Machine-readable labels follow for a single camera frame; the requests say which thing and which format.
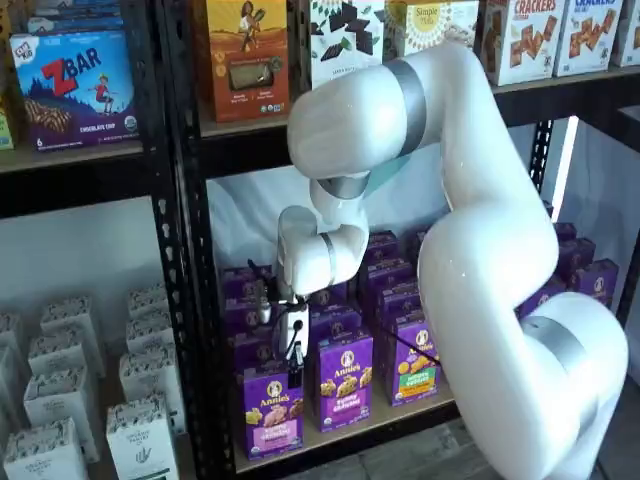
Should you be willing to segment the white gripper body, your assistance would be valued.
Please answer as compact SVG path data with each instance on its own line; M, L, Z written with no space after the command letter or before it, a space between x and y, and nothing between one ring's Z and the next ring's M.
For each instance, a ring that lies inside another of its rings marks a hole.
M309 305L302 300L298 303L282 303L276 317L278 355L289 360L292 346L301 343L304 359L309 344Z

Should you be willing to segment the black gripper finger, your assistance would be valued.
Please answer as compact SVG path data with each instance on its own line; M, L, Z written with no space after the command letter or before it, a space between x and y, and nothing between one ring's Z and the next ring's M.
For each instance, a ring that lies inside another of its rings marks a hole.
M304 373L304 355L301 351L301 343L295 342L292 346L288 360L288 388L301 388Z

